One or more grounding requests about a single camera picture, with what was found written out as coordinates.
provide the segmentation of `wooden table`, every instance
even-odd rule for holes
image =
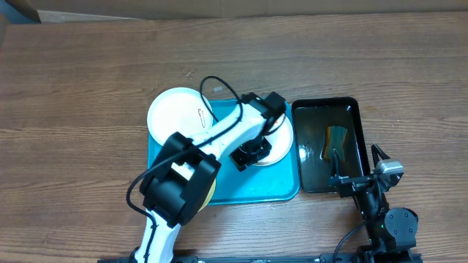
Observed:
[[[399,158],[387,198],[420,216],[426,262],[468,261],[468,13],[318,15],[8,26],[0,51],[0,261],[127,256],[145,219],[125,203],[146,168],[146,111],[206,75],[239,93],[353,96],[368,147]],[[230,98],[213,92],[209,99]],[[141,202],[139,193],[133,199]],[[176,249],[200,256],[334,250],[351,199],[207,207]],[[364,233],[343,251],[366,244]]]

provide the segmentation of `red label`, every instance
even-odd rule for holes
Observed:
[[[202,127],[205,128],[205,114],[203,113],[202,109],[198,109],[198,116],[200,117]]]

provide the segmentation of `black tray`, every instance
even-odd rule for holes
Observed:
[[[301,187],[309,193],[336,192],[328,186],[331,162],[324,158],[329,126],[347,129],[342,164],[351,178],[370,173],[358,102],[351,97],[301,99],[292,104]]]

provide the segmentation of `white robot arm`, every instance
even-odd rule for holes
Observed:
[[[239,118],[240,104],[208,131],[191,138],[176,133],[163,145],[155,164],[177,151],[180,152],[184,147],[203,144],[196,153],[185,159],[162,165],[157,170],[158,175],[153,171],[145,176],[140,192],[145,196],[143,205],[147,208],[146,212],[154,217],[157,228],[146,255],[153,230],[153,223],[147,218],[141,246],[133,255],[134,262],[171,262],[174,242],[181,225],[192,219],[200,209],[222,159],[232,153],[231,159],[239,170],[243,170],[268,155],[271,146],[264,136],[284,113],[284,99],[276,93],[270,94],[266,99],[250,93],[243,95],[242,100],[243,114],[240,121],[212,142],[204,143],[225,131]]]

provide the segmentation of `blue tray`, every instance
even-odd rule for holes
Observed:
[[[236,100],[210,101],[214,114],[219,119],[229,115]],[[292,126],[291,107],[286,103],[286,116]],[[230,158],[223,160],[216,176],[216,190],[208,205],[246,204],[253,202],[286,201],[299,191],[298,159],[295,151],[296,140],[289,153],[279,162],[264,166],[250,166],[243,172],[235,168]],[[161,150],[151,135],[148,140],[148,167]]]

